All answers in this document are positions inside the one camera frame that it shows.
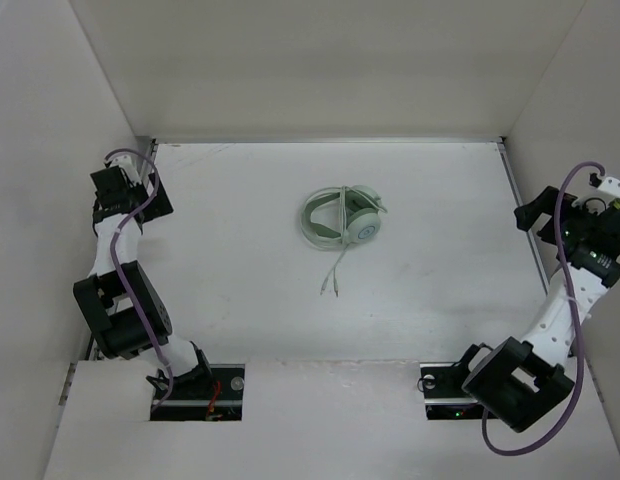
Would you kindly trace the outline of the mint green headphones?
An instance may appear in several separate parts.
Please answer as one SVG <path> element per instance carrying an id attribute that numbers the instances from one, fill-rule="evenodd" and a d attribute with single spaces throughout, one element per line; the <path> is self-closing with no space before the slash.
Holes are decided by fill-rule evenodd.
<path id="1" fill-rule="evenodd" d="M 336 203 L 338 229 L 312 220 L 317 209 L 331 203 Z M 345 249 L 372 240 L 381 229 L 380 214 L 387 212 L 381 196 L 369 186 L 328 187 L 305 200 L 300 211 L 300 228 L 304 237 L 319 249 Z"/>

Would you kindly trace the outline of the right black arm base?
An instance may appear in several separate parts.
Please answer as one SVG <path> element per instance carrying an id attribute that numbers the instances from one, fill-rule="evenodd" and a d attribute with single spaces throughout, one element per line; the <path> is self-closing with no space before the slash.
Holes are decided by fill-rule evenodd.
<path id="1" fill-rule="evenodd" d="M 469 375 L 466 365 L 457 363 L 422 363 L 417 389 L 423 394 L 426 419 L 429 421 L 480 420 L 484 408 L 462 390 Z"/>

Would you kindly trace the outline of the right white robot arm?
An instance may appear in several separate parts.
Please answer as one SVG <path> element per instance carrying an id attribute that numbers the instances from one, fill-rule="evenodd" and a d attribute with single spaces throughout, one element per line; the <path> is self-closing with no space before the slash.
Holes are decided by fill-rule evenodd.
<path id="1" fill-rule="evenodd" d="M 481 361 L 469 359 L 453 369 L 453 381 L 512 430 L 521 433 L 562 402 L 575 383 L 565 373 L 575 341 L 573 325 L 620 279 L 620 180 L 606 177 L 582 197 L 546 187 L 515 209 L 516 226 L 538 231 L 548 244 L 559 229 L 568 272 L 556 272 L 546 299 L 521 339 L 508 338 Z"/>

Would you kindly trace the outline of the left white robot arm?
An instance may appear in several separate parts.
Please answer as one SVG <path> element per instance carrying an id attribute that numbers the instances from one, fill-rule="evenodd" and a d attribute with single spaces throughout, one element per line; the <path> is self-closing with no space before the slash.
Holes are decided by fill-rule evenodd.
<path id="1" fill-rule="evenodd" d="M 93 230 L 97 251 L 88 276 L 73 295 L 91 334 L 108 359 L 139 359 L 158 369 L 148 381 L 162 400 L 199 397 L 213 387 L 203 351 L 173 333 L 167 309 L 139 263 L 143 226 L 173 213 L 157 176 L 148 193 L 134 167 L 121 160 L 91 175 L 96 187 Z"/>

